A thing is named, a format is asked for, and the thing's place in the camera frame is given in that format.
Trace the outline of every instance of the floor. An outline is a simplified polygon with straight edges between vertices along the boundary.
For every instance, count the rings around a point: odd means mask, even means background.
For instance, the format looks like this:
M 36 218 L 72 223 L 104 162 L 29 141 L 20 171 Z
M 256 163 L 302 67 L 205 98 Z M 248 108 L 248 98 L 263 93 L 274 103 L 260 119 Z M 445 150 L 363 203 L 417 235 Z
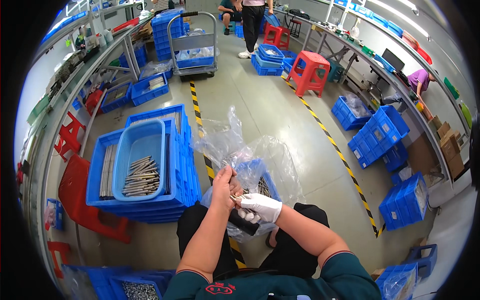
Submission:
M 197 17 L 192 20 L 192 29 L 211 31 L 212 24 L 208 23 L 208 19 Z M 258 76 L 249 60 L 238 59 L 237 54 L 245 50 L 245 44 L 235 35 L 225 36 L 219 32 L 218 48 L 220 55 L 215 76 L 195 82 L 202 119 L 226 121 L 228 108 L 234 105 L 242 122 L 246 143 L 264 135 L 285 143 L 295 165 L 304 200 L 327 212 L 331 229 L 347 242 L 368 272 L 404 260 L 409 247 L 418 238 L 429 234 L 434 213 L 427 211 L 424 221 L 395 231 L 385 231 L 376 238 L 351 176 L 322 128 L 290 87 L 281 77 Z M 290 50 L 298 52 L 299 49 L 300 45 L 291 41 Z M 170 92 L 166 95 L 138 107 L 128 105 L 96 117 L 84 157 L 89 159 L 99 135 L 123 128 L 129 115 L 174 104 L 185 104 L 193 134 L 197 134 L 190 84 L 173 77 L 168 85 Z M 321 98 L 307 92 L 304 99 L 348 162 L 379 228 L 384 222 L 378 205 L 392 187 L 390 174 L 382 161 L 362 170 L 348 148 L 347 142 L 356 131 L 344 131 L 330 111 L 343 90 L 344 87 L 338 84 L 327 84 Z M 210 182 L 204 160 L 198 152 L 195 152 L 194 158 L 202 192 L 205 192 Z M 82 228 L 81 241 L 87 264 L 101 261 L 104 265 L 127 264 L 138 269 L 177 267 L 180 256 L 176 223 L 149 225 L 131 222 L 130 227 L 132 241 L 128 245 L 102 236 L 88 241 L 90 234 Z M 264 239 L 265 236 L 259 236 L 240 244 L 247 266 L 258 266 L 268 255 Z M 88 256 L 92 248 L 99 249 L 100 258 Z

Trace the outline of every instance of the white sneaker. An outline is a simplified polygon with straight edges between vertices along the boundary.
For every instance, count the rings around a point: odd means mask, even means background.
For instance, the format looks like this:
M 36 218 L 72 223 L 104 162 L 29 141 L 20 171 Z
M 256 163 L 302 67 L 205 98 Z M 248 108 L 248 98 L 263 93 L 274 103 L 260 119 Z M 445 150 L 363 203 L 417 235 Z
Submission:
M 245 59 L 250 59 L 252 58 L 252 53 L 248 52 L 248 50 L 246 50 L 245 52 L 240 52 L 239 53 L 239 58 L 245 60 Z

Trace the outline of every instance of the pink shirt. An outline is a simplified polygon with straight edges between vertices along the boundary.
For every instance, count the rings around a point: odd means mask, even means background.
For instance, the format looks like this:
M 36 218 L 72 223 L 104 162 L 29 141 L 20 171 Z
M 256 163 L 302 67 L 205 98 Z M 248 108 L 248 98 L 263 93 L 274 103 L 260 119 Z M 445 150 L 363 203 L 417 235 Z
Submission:
M 245 6 L 263 6 L 263 5 L 265 5 L 265 0 L 243 0 L 243 5 L 245 5 Z

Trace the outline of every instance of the computer monitor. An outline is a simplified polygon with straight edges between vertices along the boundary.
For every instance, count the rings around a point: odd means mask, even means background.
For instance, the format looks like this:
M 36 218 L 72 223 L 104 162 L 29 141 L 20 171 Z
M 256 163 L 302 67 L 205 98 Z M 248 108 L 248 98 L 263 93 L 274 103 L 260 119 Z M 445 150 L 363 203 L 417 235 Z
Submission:
M 384 53 L 382 54 L 382 57 L 389 62 L 392 67 L 395 68 L 395 70 L 402 70 L 405 64 L 403 61 L 401 61 L 395 54 L 392 53 L 392 51 L 385 49 Z

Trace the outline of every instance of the safety line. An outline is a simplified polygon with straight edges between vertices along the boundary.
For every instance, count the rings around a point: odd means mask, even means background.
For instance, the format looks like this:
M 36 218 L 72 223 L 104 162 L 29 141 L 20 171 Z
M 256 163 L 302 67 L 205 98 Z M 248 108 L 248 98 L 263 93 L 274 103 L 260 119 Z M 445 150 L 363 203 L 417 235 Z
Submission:
M 283 80 L 288 84 L 288 86 L 293 90 L 293 92 L 295 93 L 296 90 L 295 88 L 292 86 L 292 84 L 290 82 L 287 81 L 286 77 L 282 75 L 282 78 Z M 355 187 L 357 188 L 357 191 L 360 195 L 360 198 L 362 199 L 363 201 L 363 206 L 365 207 L 365 209 L 367 210 L 367 214 L 368 214 L 368 217 L 370 218 L 370 223 L 372 224 L 372 227 L 373 227 L 373 232 L 375 233 L 375 237 L 378 237 L 380 236 L 380 234 L 383 232 L 383 230 L 385 229 L 385 224 L 382 226 L 382 228 L 380 230 L 377 230 L 377 226 L 375 225 L 375 220 L 373 219 L 373 216 L 372 216 L 372 212 L 370 211 L 370 208 L 368 206 L 368 203 L 367 203 L 367 200 L 365 199 L 365 196 L 363 195 L 363 192 L 357 182 L 357 180 L 355 179 L 355 176 L 353 175 L 353 172 L 352 170 L 350 169 L 350 167 L 348 166 L 348 163 L 347 161 L 345 160 L 345 158 L 343 157 L 343 154 L 342 152 L 340 151 L 340 149 L 338 148 L 338 146 L 336 145 L 335 141 L 333 140 L 332 136 L 328 133 L 327 129 L 325 128 L 325 126 L 322 124 L 322 122 L 320 121 L 320 119 L 317 117 L 317 115 L 313 112 L 313 109 L 308 105 L 308 103 L 303 99 L 303 97 L 300 97 L 300 96 L 297 96 L 301 101 L 302 103 L 305 105 L 305 107 L 308 109 L 308 111 L 312 114 L 313 118 L 315 119 L 315 121 L 317 121 L 318 125 L 322 128 L 322 130 L 324 131 L 325 135 L 327 136 L 328 140 L 330 141 L 330 143 L 332 143 L 333 147 L 335 148 L 338 156 L 340 157 L 340 159 L 342 160 L 343 164 L 345 165 L 345 168 L 347 169 L 348 173 L 350 174 L 350 177 L 352 178 L 352 181 L 353 183 L 355 184 Z
M 193 80 L 190 80 L 190 91 L 192 92 L 192 102 L 193 102 L 193 109 L 195 110 L 195 120 L 197 122 L 197 126 L 199 129 L 203 128 L 202 124 L 202 115 L 200 114 L 200 107 L 198 106 L 197 100 L 197 92 L 195 91 L 195 83 Z M 203 131 L 199 130 L 198 134 L 200 137 L 203 137 Z M 210 179 L 210 185 L 213 185 L 213 178 L 215 178 L 215 173 L 213 172 L 212 161 L 205 156 L 204 154 L 204 161 L 205 167 L 207 169 L 208 178 Z M 245 260 L 241 255 L 239 245 L 236 240 L 228 237 L 228 241 L 230 242 L 230 249 L 233 252 L 233 256 L 235 257 L 235 262 L 237 263 L 238 268 L 246 268 Z

